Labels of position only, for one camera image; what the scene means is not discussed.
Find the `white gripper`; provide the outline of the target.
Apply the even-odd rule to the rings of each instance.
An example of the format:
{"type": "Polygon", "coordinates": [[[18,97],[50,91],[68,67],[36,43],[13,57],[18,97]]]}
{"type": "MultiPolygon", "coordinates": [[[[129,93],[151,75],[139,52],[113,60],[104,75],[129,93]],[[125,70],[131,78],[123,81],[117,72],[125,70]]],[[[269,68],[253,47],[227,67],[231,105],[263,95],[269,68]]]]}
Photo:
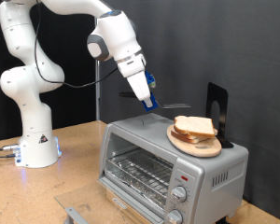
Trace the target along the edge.
{"type": "Polygon", "coordinates": [[[146,60],[142,53],[134,54],[117,61],[119,71],[128,80],[135,96],[139,101],[144,101],[146,107],[153,106],[149,99],[150,91],[145,75],[146,60]]]}

